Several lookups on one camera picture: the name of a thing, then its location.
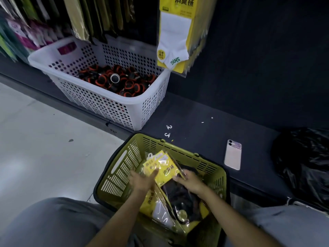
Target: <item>white floor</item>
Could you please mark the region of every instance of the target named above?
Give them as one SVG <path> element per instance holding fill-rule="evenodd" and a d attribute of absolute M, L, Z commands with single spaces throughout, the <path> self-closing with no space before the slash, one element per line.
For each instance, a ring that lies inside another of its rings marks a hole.
<path fill-rule="evenodd" d="M 122 142 L 0 83 L 0 233 L 39 200 L 87 201 Z"/>

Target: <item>green shopping basket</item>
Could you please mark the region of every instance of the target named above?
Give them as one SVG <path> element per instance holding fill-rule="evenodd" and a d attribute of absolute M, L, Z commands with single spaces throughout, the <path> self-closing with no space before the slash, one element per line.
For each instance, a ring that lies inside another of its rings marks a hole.
<path fill-rule="evenodd" d="M 229 175 L 222 166 L 197 153 L 142 133 L 133 134 L 113 153 L 94 188 L 95 200 L 113 211 L 118 210 L 131 193 L 129 170 L 140 171 L 148 154 L 156 154 L 162 149 L 169 152 L 179 165 L 195 168 L 204 183 L 230 203 Z M 224 231 L 212 214 L 202 220 L 187 236 L 165 228 L 142 213 L 139 213 L 138 221 L 144 228 L 165 238 L 174 246 L 216 247 L 221 246 L 225 239 Z"/>

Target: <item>green logo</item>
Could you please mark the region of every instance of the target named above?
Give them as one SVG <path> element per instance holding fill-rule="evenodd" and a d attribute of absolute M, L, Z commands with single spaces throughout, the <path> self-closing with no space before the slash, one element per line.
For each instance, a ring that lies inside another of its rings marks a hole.
<path fill-rule="evenodd" d="M 177 58 L 173 59 L 170 63 L 171 63 L 171 65 L 174 65 L 175 63 L 180 62 L 180 61 L 181 60 L 179 59 L 179 57 L 177 57 Z"/>

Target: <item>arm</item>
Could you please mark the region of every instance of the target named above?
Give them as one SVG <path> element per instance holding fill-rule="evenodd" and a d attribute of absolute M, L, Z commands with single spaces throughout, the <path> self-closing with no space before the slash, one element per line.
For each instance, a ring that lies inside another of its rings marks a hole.
<path fill-rule="evenodd" d="M 134 171 L 130 172 L 129 183 L 134 188 L 133 192 L 86 247 L 126 246 L 139 208 L 145 199 L 146 193 L 153 187 L 154 178 L 157 174 L 158 171 L 155 170 L 150 177 L 142 177 Z"/>
<path fill-rule="evenodd" d="M 199 180 L 195 173 L 188 170 L 184 170 L 184 173 L 186 174 L 186 179 L 178 177 L 174 179 L 208 204 L 211 212 L 235 247 L 281 246 L 272 236 L 250 223 L 245 217 L 235 211 L 212 189 Z"/>

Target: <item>perforated basket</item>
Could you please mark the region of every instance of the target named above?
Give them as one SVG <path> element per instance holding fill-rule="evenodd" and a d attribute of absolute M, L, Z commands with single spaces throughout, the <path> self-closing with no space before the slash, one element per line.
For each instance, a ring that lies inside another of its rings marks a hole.
<path fill-rule="evenodd" d="M 107 40 L 108 44 L 95 40 L 96 45 L 91 45 L 75 37 L 64 38 L 35 51 L 28 60 L 47 74 L 70 101 L 138 131 L 164 98 L 170 72 L 156 66 L 154 46 L 122 37 Z M 134 66 L 139 73 L 158 78 L 140 96 L 122 97 L 77 78 L 79 70 L 95 63 Z"/>
<path fill-rule="evenodd" d="M 114 211 L 120 208 L 131 192 L 128 185 L 129 170 L 139 171 L 149 153 L 156 154 L 162 149 L 166 149 L 179 165 L 195 168 L 204 182 L 230 203 L 229 175 L 223 166 L 163 139 L 154 139 L 142 133 L 132 135 L 113 153 L 94 188 L 95 200 Z M 147 230 L 175 246 L 216 247 L 222 246 L 225 240 L 225 233 L 212 214 L 202 220 L 187 237 L 164 228 L 142 213 L 138 215 L 138 220 Z"/>

